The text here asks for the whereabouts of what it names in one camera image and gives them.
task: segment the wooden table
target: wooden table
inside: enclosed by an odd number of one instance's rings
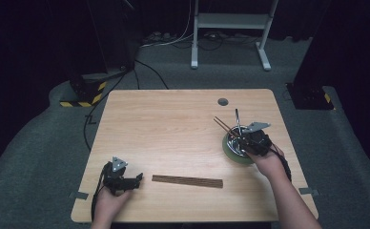
[[[227,106],[217,103],[226,98]],[[270,90],[113,91],[108,97],[72,220],[91,221],[91,203],[102,167],[117,156],[129,163],[125,177],[144,173],[140,188],[117,216],[122,222],[276,221],[270,184],[256,165],[242,165],[222,150],[229,126],[269,122],[265,133],[286,155],[294,186],[307,187],[298,158]],[[223,179],[208,188],[152,181],[153,175]],[[311,195],[302,196],[318,217]]]

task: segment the metal stand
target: metal stand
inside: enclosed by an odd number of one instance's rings
[[[257,51],[265,71],[271,70],[264,47],[277,9],[278,0],[272,2],[269,14],[199,13],[199,0],[195,0],[194,41],[191,68],[197,69],[197,30],[199,28],[263,30],[261,40],[256,42]]]

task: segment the wire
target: wire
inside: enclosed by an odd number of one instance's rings
[[[284,101],[290,101],[290,100],[292,100],[292,97],[290,96],[290,92],[287,89],[282,93],[282,97],[283,97],[283,100]]]
[[[186,28],[185,28],[185,31],[182,33],[182,35],[174,40],[174,41],[171,41],[171,42],[167,42],[167,43],[160,43],[160,44],[149,44],[149,45],[143,45],[143,46],[140,46],[140,48],[145,48],[145,47],[151,47],[151,46],[163,46],[163,45],[171,45],[171,44],[174,44],[178,41],[181,41],[182,37],[184,37],[185,33],[187,32],[188,28],[189,28],[189,24],[190,24],[190,21],[191,21],[191,12],[192,12],[192,0],[189,0],[189,13],[188,13],[188,22],[186,24]]]
[[[87,139],[87,123],[90,119],[90,117],[92,117],[92,114],[93,114],[93,111],[98,107],[98,105],[102,102],[102,100],[104,100],[105,97],[107,97],[111,91],[113,91],[113,89],[120,83],[120,81],[122,81],[122,79],[125,77],[126,74],[122,75],[122,77],[113,85],[113,87],[92,107],[92,110],[90,111],[90,113],[88,115],[86,115],[86,120],[85,120],[85,123],[84,123],[84,129],[83,129],[83,135],[84,135],[84,140],[85,140],[85,144],[87,145],[87,148],[89,151],[91,151],[91,147],[90,147],[90,144],[88,143],[88,139]]]
[[[280,159],[280,162],[282,163],[283,168],[285,170],[286,176],[289,178],[290,181],[292,181],[292,172],[290,171],[290,167],[288,165],[288,162],[287,162],[286,158],[279,153],[278,146],[275,145],[275,144],[273,144],[273,145],[275,146],[275,151],[271,148],[269,148],[269,149],[272,152],[274,152],[275,155],[277,155],[277,157]]]
[[[175,44],[172,44],[172,46],[176,47],[177,49],[181,49],[181,50],[189,49],[189,48],[192,47],[192,42],[183,42],[183,43],[191,43],[191,45],[188,45],[186,47],[179,47],[179,46],[177,46]]]
[[[105,82],[105,81],[108,81],[108,80],[111,80],[111,79],[119,78],[119,77],[121,77],[124,74],[127,74],[127,72],[126,71],[122,71],[122,72],[114,73],[114,74],[111,74],[111,75],[108,75],[108,76],[105,76],[105,77],[102,77],[102,78],[85,79],[85,82],[86,83]]]
[[[105,187],[105,186],[102,186],[101,189],[99,189],[99,187],[101,185],[101,180],[102,180],[102,177],[105,174],[105,168],[107,167],[107,165],[108,164],[104,165],[104,167],[102,168],[101,174],[99,175],[98,185],[96,186],[95,193],[93,193],[93,198],[92,198],[92,203],[91,203],[91,220],[92,221],[93,221],[93,218],[94,218],[94,215],[95,215],[95,206],[96,206],[96,203],[98,201],[98,194]]]
[[[260,37],[252,37],[252,36],[229,36],[223,38],[224,40],[229,40],[229,39],[244,39],[243,41],[226,41],[225,44],[249,44],[249,43],[254,43],[256,42]]]
[[[184,41],[184,40],[186,40],[186,39],[190,38],[190,37],[191,37],[191,36],[193,36],[193,35],[194,35],[194,34],[192,33],[192,34],[188,35],[187,37],[184,37],[184,38],[180,39],[178,42],[180,42],[180,41]]]
[[[137,72],[135,71],[135,69],[134,69],[134,76],[135,76],[135,80],[137,81],[137,89],[140,90],[140,84],[138,83],[138,76],[137,76]]]
[[[206,49],[206,48],[204,48],[203,46],[201,46],[201,45],[199,45],[199,44],[197,44],[197,46],[200,48],[200,49],[202,49],[203,51],[214,51],[214,50],[217,50],[218,48],[220,48],[221,47],[221,45],[223,44],[223,39],[221,39],[221,38],[219,38],[220,39],[220,43],[218,44],[218,46],[217,47],[214,47],[214,48],[212,48],[212,49]]]
[[[164,84],[165,88],[166,88],[167,90],[169,90],[169,88],[168,88],[167,84],[165,83],[164,79],[161,77],[161,75],[160,75],[160,74],[159,74],[155,69],[153,69],[152,67],[150,67],[150,66],[148,66],[147,64],[144,64],[144,63],[142,63],[142,62],[140,62],[140,61],[138,61],[138,60],[135,60],[135,62],[137,62],[137,63],[139,63],[139,64],[141,64],[141,65],[144,65],[144,66],[146,66],[147,68],[151,69],[153,72],[155,72],[155,73],[158,75],[158,77],[160,78],[161,82]]]

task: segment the green bowl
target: green bowl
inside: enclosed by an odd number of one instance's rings
[[[238,132],[238,127],[233,127],[233,131],[236,133]],[[232,161],[235,161],[240,164],[253,164],[253,160],[248,156],[242,153],[238,149],[238,143],[234,140],[234,138],[227,134],[223,137],[222,142],[222,148],[226,156],[231,159]]]

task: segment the wooden chopsticks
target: wooden chopsticks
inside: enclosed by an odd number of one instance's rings
[[[239,134],[237,134],[235,131],[232,130],[229,126],[226,125],[220,118],[216,117],[214,118],[214,121],[221,127],[223,130],[225,130],[229,135],[232,137],[239,137]]]
[[[174,176],[153,175],[152,181],[195,185],[195,186],[203,186],[203,187],[211,187],[211,188],[223,188],[222,179],[212,179],[212,178],[174,177]]]

